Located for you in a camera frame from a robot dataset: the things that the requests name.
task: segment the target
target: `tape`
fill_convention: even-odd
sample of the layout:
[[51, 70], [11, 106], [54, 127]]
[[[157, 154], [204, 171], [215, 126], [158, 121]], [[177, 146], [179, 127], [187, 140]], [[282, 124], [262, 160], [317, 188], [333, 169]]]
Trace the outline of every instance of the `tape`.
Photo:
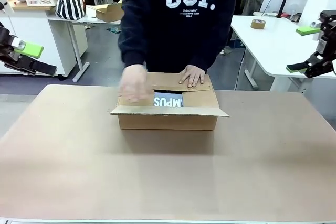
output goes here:
[[253, 29], [264, 29], [266, 25], [266, 21], [261, 20], [261, 19], [253, 19], [251, 23], [251, 28]]

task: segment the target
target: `navy sweatshirt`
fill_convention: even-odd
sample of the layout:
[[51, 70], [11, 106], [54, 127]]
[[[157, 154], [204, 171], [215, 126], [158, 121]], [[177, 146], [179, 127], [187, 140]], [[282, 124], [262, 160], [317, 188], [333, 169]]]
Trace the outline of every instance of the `navy sweatshirt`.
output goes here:
[[123, 0], [119, 48], [125, 66], [151, 72], [207, 70], [228, 40], [235, 0]]

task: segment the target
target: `hand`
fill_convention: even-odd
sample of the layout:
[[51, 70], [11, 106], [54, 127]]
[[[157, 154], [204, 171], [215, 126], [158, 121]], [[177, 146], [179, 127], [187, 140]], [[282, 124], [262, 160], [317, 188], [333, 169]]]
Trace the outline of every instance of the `hand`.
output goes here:
[[143, 65], [137, 64], [126, 67], [120, 80], [119, 96], [124, 97], [129, 102], [147, 99], [149, 89], [146, 79], [147, 71]]
[[200, 79], [201, 84], [204, 83], [204, 76], [205, 76], [204, 70], [194, 65], [186, 66], [185, 69], [181, 73], [183, 73], [184, 75], [181, 78], [179, 83], [182, 84], [186, 79], [189, 78], [188, 88], [195, 87], [199, 79]]

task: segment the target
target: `open cardboard box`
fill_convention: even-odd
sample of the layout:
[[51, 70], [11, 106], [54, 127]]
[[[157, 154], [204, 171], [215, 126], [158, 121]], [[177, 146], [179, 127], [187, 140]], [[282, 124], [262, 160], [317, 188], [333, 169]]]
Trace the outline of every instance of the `open cardboard box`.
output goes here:
[[[152, 92], [148, 99], [130, 103], [119, 97], [117, 107], [111, 112], [118, 115], [121, 129], [149, 130], [214, 130], [219, 116], [228, 116], [218, 105], [209, 75], [204, 84], [188, 88], [187, 82], [179, 84], [181, 74], [148, 73]], [[155, 107], [154, 90], [179, 91], [183, 107]]]
[[96, 5], [96, 17], [105, 22], [119, 21], [124, 16], [121, 9], [121, 2], [117, 4]]

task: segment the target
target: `white desk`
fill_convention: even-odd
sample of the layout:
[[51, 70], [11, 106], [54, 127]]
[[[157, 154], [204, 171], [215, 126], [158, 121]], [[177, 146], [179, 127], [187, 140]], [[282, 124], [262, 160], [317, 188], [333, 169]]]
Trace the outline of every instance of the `white desk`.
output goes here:
[[62, 18], [56, 16], [54, 12], [50, 12], [47, 19], [48, 20], [55, 20], [55, 21], [59, 21], [59, 22], [60, 21], [66, 22], [66, 25], [67, 25], [68, 31], [69, 31], [69, 35], [70, 35], [70, 38], [71, 38], [72, 46], [73, 46], [75, 56], [76, 56], [76, 59], [77, 59], [77, 64], [78, 64], [78, 67], [79, 67], [78, 73], [72, 79], [73, 82], [77, 82], [79, 80], [79, 78], [81, 78], [81, 76], [84, 74], [84, 72], [90, 66], [89, 62], [85, 62], [84, 65], [81, 62], [81, 58], [80, 58], [81, 53], [80, 53], [80, 50], [78, 48], [78, 43], [77, 43], [77, 40], [76, 40], [75, 30], [74, 30], [73, 26], [74, 25], [87, 25], [87, 24], [100, 24], [100, 25], [106, 25], [106, 26], [111, 27], [111, 25], [120, 24], [120, 21], [108, 23], [108, 22], [105, 22], [105, 21], [102, 21], [102, 20], [98, 19], [96, 17], [96, 10], [93, 7], [90, 8], [90, 6], [87, 6], [87, 8], [86, 8], [86, 15], [79, 20], [62, 19]]
[[262, 12], [254, 12], [253, 16], [265, 16], [265, 17], [276, 17], [277, 13], [262, 13]]
[[[252, 78], [256, 64], [269, 76], [275, 77], [271, 91], [288, 91], [293, 82], [298, 86], [299, 91], [304, 93], [312, 79], [306, 78], [299, 72], [290, 73], [286, 66], [300, 63], [307, 60], [315, 51], [318, 42], [312, 40], [312, 35], [300, 36], [296, 31], [297, 25], [287, 19], [275, 17], [262, 17], [266, 21], [263, 30], [256, 30], [250, 27], [251, 21], [256, 19], [254, 16], [234, 16], [232, 28], [241, 39], [243, 44], [255, 59], [251, 73], [245, 70], [251, 84], [256, 87]], [[336, 75], [326, 73], [318, 78], [333, 78]]]

